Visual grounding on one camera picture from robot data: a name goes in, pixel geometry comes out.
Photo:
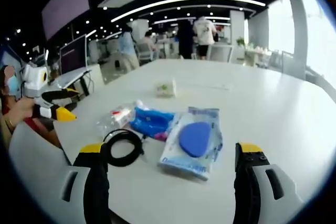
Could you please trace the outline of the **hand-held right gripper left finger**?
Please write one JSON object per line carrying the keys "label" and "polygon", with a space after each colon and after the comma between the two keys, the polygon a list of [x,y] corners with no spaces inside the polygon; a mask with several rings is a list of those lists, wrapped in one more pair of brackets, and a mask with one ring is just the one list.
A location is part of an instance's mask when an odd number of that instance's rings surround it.
{"label": "hand-held right gripper left finger", "polygon": [[65,170],[60,186],[64,223],[111,223],[106,145],[89,144]]}

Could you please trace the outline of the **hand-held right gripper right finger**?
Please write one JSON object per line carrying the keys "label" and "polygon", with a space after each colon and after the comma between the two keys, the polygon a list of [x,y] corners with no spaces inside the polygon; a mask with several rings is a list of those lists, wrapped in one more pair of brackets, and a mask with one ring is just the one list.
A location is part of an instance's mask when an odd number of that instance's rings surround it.
{"label": "hand-held right gripper right finger", "polygon": [[235,174],[233,223],[288,223],[299,212],[295,182],[259,146],[236,143]]}

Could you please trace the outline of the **person's left hand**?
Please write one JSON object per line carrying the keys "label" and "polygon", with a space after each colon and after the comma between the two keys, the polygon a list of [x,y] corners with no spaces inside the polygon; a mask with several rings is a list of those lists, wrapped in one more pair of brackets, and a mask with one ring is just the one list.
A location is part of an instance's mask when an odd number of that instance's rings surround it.
{"label": "person's left hand", "polygon": [[30,118],[33,114],[34,105],[35,101],[31,98],[23,97],[17,101],[8,113],[12,126],[16,127],[24,119]]}

